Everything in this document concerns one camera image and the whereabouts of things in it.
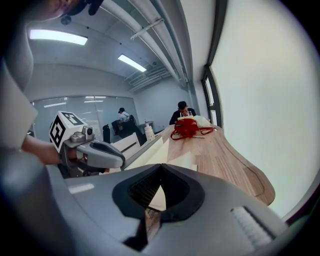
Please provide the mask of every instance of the ceiling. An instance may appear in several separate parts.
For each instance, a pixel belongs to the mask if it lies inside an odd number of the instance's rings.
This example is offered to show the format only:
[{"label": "ceiling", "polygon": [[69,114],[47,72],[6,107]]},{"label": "ceiling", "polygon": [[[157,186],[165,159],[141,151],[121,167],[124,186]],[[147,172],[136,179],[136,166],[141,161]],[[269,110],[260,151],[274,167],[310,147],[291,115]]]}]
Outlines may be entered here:
[{"label": "ceiling", "polygon": [[[142,27],[148,25],[127,0],[114,2],[130,13]],[[85,45],[54,40],[29,40],[35,64],[63,64],[97,69],[121,76],[132,86],[137,84],[137,77],[146,80],[144,77],[152,71],[153,74],[156,70],[161,70],[162,74],[163,70],[167,71],[154,52],[139,37],[131,40],[134,32],[107,11],[99,8],[94,16],[90,16],[86,8],[71,18],[68,25],[63,25],[60,18],[29,24],[29,30],[50,29],[88,37]],[[154,31],[150,29],[148,33],[171,61]],[[118,60],[121,54],[139,63],[147,71],[142,75],[134,67]]]}]

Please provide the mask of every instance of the window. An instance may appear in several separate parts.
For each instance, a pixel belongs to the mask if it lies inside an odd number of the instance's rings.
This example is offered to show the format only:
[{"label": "window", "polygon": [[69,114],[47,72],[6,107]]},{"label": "window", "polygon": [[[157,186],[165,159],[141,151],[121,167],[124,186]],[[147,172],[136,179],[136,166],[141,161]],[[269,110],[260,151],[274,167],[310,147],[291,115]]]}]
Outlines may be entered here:
[{"label": "window", "polygon": [[204,66],[204,75],[202,79],[202,86],[205,94],[206,105],[208,108],[208,114],[210,122],[219,127],[223,127],[222,113],[220,107],[219,94],[217,91],[216,82],[214,76],[208,65]]}]

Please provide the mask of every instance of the white wall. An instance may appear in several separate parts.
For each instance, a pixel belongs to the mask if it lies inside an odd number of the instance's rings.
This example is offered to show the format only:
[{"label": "white wall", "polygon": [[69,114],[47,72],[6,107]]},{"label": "white wall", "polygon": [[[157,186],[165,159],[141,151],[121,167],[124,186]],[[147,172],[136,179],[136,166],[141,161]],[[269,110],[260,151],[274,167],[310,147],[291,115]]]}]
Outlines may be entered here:
[{"label": "white wall", "polygon": [[178,102],[189,103],[189,93],[180,88],[173,78],[138,91],[134,96],[139,123],[154,121],[153,128],[158,132],[169,125],[172,114],[178,110]]},{"label": "white wall", "polygon": [[205,92],[201,83],[209,56],[215,23],[216,1],[180,0],[188,28],[192,55],[193,84],[201,116],[208,118]]},{"label": "white wall", "polygon": [[279,2],[229,0],[211,68],[225,136],[266,174],[283,217],[320,167],[319,57]]},{"label": "white wall", "polygon": [[64,64],[35,64],[25,90],[30,101],[61,96],[133,97],[124,78],[93,68]]}]

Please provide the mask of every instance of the wooden table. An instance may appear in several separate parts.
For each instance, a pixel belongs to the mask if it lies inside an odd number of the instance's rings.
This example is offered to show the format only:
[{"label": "wooden table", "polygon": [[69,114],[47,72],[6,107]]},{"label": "wooden table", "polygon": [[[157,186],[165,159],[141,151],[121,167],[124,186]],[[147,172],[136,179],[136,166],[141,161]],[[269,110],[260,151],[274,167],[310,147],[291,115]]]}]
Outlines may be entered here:
[{"label": "wooden table", "polygon": [[169,139],[167,161],[191,152],[198,172],[233,183],[248,195],[270,205],[276,193],[266,175],[228,143],[220,127],[213,127],[215,131],[205,138],[172,140],[170,135],[174,125],[168,126],[161,133],[164,142]]}]

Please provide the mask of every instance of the glass wall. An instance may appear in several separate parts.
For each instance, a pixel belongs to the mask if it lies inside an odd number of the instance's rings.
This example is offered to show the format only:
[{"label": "glass wall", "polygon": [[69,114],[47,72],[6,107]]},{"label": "glass wall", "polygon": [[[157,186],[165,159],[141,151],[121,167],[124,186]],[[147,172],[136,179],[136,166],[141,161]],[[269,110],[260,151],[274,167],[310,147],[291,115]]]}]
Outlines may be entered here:
[{"label": "glass wall", "polygon": [[49,129],[57,111],[67,111],[65,98],[50,98],[37,100],[33,103],[38,115],[34,120],[34,136],[39,140],[49,142]]},{"label": "glass wall", "polygon": [[97,98],[95,102],[97,116],[100,124],[100,129],[103,132],[103,127],[109,125],[110,142],[114,143],[121,140],[119,135],[115,135],[112,127],[112,122],[119,119],[119,103],[117,97],[106,97],[104,99]]},{"label": "glass wall", "polygon": [[111,96],[72,96],[37,100],[32,103],[38,111],[34,121],[34,136],[49,142],[49,129],[57,111],[75,113],[93,128],[95,139],[103,141],[103,127],[109,125],[110,142],[121,138],[115,135],[112,122],[119,120],[119,108],[124,108],[138,122],[136,107],[132,98]]}]

